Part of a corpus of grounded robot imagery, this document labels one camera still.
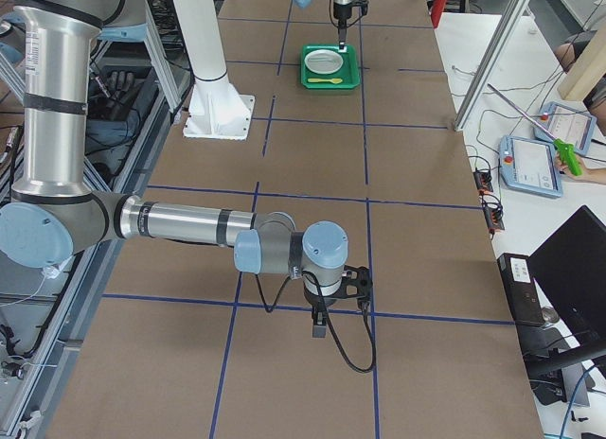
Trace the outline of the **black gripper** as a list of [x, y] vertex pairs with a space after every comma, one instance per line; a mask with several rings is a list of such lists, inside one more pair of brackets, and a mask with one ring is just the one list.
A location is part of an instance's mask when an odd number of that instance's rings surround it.
[[354, 0], [331, 0], [332, 18], [338, 31], [338, 49], [344, 52], [347, 48], [347, 25], [352, 14]]
[[337, 301], [339, 293], [337, 285], [322, 287], [322, 296], [318, 294], [318, 287], [312, 281], [304, 282], [304, 297], [312, 307], [312, 336], [315, 339], [326, 337], [328, 320], [326, 311]]

